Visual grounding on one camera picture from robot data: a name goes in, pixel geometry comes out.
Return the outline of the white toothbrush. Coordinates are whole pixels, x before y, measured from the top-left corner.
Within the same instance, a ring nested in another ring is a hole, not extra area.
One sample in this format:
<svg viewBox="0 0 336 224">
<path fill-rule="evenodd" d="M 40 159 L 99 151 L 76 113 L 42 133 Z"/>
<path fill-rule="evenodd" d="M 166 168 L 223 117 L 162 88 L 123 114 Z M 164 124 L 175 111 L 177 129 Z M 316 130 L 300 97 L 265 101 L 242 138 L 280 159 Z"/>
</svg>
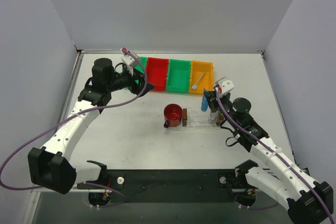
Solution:
<svg viewBox="0 0 336 224">
<path fill-rule="evenodd" d="M 197 89 L 197 85 L 201 81 L 201 79 L 204 77 L 204 75 L 205 75 L 205 72 L 203 72 L 201 74 L 201 76 L 197 79 L 197 81 L 192 85 L 192 90 L 196 90 Z"/>
</svg>

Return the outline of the clear holder with wooden ends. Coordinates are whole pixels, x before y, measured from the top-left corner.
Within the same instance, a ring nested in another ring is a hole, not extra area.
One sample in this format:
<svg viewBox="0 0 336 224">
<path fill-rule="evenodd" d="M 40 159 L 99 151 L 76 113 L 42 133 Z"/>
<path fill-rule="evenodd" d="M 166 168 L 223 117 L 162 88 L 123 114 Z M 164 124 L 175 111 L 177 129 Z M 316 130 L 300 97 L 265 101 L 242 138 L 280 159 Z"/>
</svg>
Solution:
<svg viewBox="0 0 336 224">
<path fill-rule="evenodd" d="M 222 122 L 211 123 L 208 118 L 211 110 L 202 112 L 198 108 L 186 108 L 186 128 L 189 130 L 216 130 Z"/>
</svg>

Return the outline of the blue toothbrush case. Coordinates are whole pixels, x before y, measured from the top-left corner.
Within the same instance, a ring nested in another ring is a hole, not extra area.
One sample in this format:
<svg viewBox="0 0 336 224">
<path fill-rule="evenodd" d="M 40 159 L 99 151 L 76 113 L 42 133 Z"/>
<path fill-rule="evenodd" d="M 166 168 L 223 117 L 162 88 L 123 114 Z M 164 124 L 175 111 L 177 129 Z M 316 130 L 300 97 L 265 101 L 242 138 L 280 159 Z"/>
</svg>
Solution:
<svg viewBox="0 0 336 224">
<path fill-rule="evenodd" d="M 203 90 L 203 96 L 202 96 L 202 104 L 201 104 L 201 111 L 206 112 L 208 109 L 208 102 L 207 102 L 207 96 L 206 94 L 208 91 L 206 89 Z"/>
</svg>

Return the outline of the red mug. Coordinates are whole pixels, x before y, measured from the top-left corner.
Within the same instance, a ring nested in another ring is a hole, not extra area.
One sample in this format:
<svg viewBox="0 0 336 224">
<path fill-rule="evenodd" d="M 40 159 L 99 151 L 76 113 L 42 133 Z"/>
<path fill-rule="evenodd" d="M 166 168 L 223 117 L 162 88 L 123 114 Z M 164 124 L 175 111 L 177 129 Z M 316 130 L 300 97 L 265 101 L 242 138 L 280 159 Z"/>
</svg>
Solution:
<svg viewBox="0 0 336 224">
<path fill-rule="evenodd" d="M 183 110 L 178 104 L 168 104 L 163 111 L 164 127 L 177 127 L 180 125 L 183 115 Z"/>
</svg>

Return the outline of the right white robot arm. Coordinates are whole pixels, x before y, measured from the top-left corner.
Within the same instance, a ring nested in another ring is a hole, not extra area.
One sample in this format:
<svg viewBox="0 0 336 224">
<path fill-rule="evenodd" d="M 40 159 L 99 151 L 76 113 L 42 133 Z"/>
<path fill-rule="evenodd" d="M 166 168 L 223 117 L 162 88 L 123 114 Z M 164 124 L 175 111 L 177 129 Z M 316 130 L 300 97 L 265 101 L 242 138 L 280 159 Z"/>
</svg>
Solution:
<svg viewBox="0 0 336 224">
<path fill-rule="evenodd" d="M 272 174 L 248 160 L 235 168 L 236 177 L 254 186 L 281 205 L 293 223 L 334 223 L 333 189 L 318 182 L 288 158 L 250 115 L 245 98 L 230 100 L 230 93 L 204 91 L 202 104 L 224 117 L 236 142 L 259 159 Z"/>
</svg>

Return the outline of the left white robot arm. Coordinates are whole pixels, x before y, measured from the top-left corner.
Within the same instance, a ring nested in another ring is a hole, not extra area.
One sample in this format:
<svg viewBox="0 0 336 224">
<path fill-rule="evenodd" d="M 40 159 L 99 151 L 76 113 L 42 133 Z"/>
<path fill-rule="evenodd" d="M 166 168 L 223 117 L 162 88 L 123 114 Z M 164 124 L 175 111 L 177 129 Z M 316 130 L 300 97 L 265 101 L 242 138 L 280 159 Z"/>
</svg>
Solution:
<svg viewBox="0 0 336 224">
<path fill-rule="evenodd" d="M 154 88 L 145 72 L 135 68 L 141 64 L 139 57 L 127 52 L 121 60 L 122 72 L 116 72 L 108 58 L 95 60 L 92 76 L 85 83 L 72 112 L 41 148 L 30 150 L 28 166 L 33 184 L 61 194 L 68 193 L 75 184 L 90 182 L 96 188 L 106 185 L 105 164 L 86 161 L 85 165 L 72 166 L 70 159 L 89 125 L 107 108 L 113 92 L 127 88 L 139 98 Z"/>
</svg>

